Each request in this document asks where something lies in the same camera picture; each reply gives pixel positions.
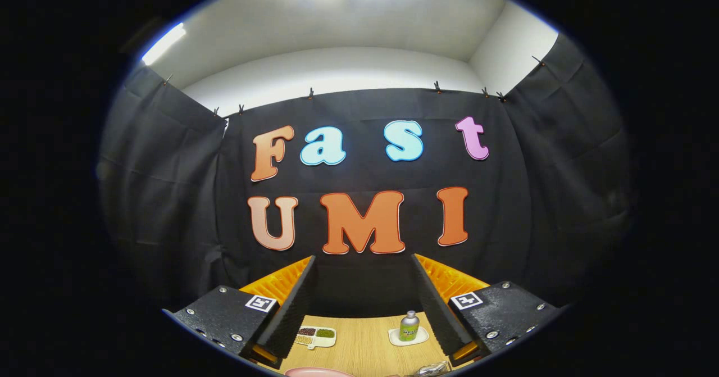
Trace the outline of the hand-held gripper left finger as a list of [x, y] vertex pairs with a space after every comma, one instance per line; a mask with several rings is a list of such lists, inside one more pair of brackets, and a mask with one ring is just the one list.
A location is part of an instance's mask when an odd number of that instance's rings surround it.
[[231, 288], [218, 285], [179, 310], [163, 313], [234, 359], [279, 369], [311, 307], [316, 256]]

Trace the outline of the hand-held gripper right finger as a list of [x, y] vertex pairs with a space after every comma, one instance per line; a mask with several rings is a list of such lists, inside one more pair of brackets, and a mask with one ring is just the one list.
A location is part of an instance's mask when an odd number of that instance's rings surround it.
[[452, 366], [503, 351], [561, 314], [517, 283], [489, 284], [418, 254], [411, 262], [426, 319]]

